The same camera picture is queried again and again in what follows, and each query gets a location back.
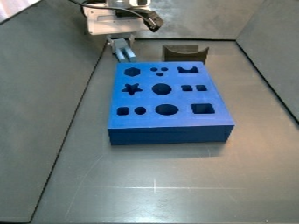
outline shape sorting board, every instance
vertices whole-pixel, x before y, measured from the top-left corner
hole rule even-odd
[[[110,144],[225,142],[233,126],[201,62],[117,64]]]

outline square hole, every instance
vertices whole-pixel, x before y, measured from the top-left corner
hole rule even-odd
[[[206,91],[206,87],[204,85],[196,85],[197,91]]]
[[[121,107],[115,109],[115,114],[118,116],[126,116],[127,115],[127,107]]]
[[[214,109],[209,103],[196,103],[190,105],[193,114],[214,114]]]
[[[190,85],[181,85],[181,91],[192,91]]]

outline white robot part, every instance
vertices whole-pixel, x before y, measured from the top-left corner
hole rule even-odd
[[[150,0],[106,0],[109,7],[130,8],[145,7],[150,4]]]
[[[106,3],[93,3],[91,6],[97,7],[123,7],[126,4],[129,7],[137,4],[135,0],[115,1],[109,0]],[[117,34],[126,32],[144,32],[148,31],[148,28],[144,24],[144,21],[138,17],[117,17],[111,10],[99,10],[90,9],[83,7],[83,14],[87,17],[87,33],[90,35],[102,35],[102,34]]]

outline gray wall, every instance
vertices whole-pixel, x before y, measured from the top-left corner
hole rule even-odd
[[[299,1],[265,0],[237,43],[299,120]]]
[[[162,0],[150,8],[164,20],[158,32],[142,38],[236,39],[264,0]]]
[[[1,0],[0,1],[0,23],[41,0]]]
[[[105,43],[67,1],[0,25],[0,221],[29,221]]]

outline cable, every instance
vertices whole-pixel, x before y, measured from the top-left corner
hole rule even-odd
[[[117,8],[117,7],[99,7],[99,6],[91,6],[91,5],[86,5],[83,3],[78,3],[74,0],[69,0],[71,3],[74,3],[75,5],[78,5],[79,7],[86,7],[90,9],[97,9],[97,10],[111,10],[111,11],[126,11],[130,14],[134,14],[138,18],[141,18],[144,21],[146,21],[146,18],[142,17],[138,13],[133,12],[131,10],[126,10],[122,8]]]

